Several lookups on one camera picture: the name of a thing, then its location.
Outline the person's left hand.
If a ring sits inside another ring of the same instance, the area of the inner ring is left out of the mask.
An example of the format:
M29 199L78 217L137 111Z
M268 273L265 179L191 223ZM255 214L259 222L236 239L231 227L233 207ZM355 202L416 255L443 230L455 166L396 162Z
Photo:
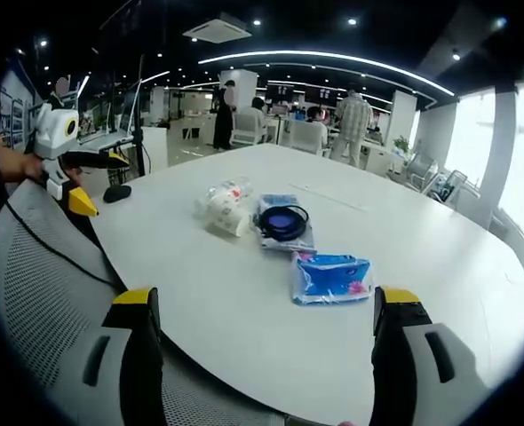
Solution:
M24 154L0 146L0 175L5 183L19 183L30 179L43 181L42 159L35 154Z

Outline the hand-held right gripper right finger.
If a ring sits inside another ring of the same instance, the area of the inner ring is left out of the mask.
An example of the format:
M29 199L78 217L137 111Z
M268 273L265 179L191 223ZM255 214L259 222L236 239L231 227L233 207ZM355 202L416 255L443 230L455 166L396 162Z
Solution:
M375 288L371 425L460 425L489 397L472 350L418 297Z

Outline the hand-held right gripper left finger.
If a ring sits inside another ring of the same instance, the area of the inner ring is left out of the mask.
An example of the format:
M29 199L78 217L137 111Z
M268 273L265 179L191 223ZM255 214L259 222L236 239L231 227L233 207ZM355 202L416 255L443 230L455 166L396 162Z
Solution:
M73 425L164 425L156 288L115 298L60 362L52 403Z

